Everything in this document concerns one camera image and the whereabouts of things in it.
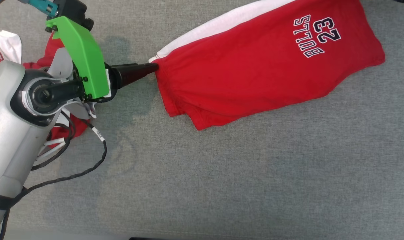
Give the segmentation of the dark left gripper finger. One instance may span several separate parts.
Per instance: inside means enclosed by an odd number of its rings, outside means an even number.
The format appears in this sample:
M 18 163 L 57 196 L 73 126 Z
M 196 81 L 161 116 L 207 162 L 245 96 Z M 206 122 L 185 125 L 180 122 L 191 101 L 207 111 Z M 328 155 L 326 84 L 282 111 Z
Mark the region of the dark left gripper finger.
M 154 73 L 158 68 L 117 68 L 119 73 L 118 89 L 124 88 L 147 75 Z
M 122 78 L 143 78 L 158 69 L 159 66 L 157 63 L 117 65 L 117 71 L 121 74 Z

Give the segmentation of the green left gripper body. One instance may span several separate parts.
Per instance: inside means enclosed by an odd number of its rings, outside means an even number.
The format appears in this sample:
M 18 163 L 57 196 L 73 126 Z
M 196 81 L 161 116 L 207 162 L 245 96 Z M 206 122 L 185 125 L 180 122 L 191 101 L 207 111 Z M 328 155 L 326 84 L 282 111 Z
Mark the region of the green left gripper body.
M 46 26 L 54 31 L 52 39 L 60 39 L 70 55 L 85 100 L 111 101 L 116 91 L 111 89 L 104 56 L 91 32 L 65 16 L 47 20 Z

